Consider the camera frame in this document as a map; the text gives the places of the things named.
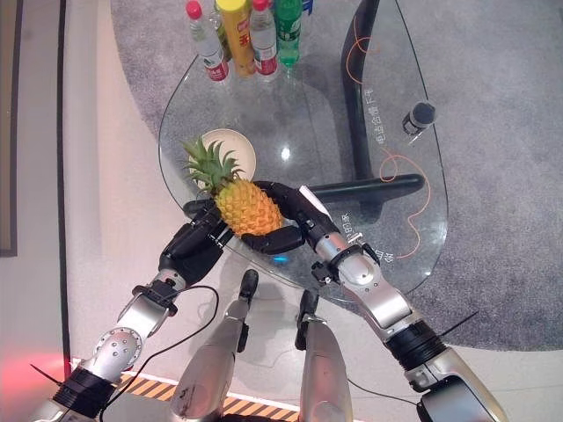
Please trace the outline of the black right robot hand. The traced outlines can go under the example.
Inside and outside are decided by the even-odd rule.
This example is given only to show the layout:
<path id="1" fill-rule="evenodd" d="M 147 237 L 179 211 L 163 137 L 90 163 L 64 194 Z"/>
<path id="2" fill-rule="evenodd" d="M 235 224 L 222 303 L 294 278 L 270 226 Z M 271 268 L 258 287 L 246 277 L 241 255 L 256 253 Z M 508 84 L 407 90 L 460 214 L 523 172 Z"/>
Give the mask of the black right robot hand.
<path id="1" fill-rule="evenodd" d="M 295 225 L 283 226 L 265 235 L 244 233 L 241 240 L 253 250 L 276 255 L 305 243 L 315 249 L 320 240 L 339 232 L 322 202 L 308 186 L 292 188 L 271 181 L 255 181 L 254 184 L 274 202 L 281 215 Z"/>

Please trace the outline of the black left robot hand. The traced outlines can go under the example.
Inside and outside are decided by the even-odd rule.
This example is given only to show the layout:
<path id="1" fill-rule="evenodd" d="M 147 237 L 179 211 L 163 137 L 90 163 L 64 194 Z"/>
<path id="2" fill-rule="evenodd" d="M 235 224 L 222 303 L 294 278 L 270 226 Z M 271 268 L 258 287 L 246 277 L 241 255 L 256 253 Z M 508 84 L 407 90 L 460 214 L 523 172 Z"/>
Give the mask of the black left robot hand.
<path id="1" fill-rule="evenodd" d="M 228 229 L 212 200 L 187 202 L 183 210 L 191 218 L 161 252 L 158 270 L 170 270 L 187 287 L 201 281 L 223 254 L 221 235 Z"/>

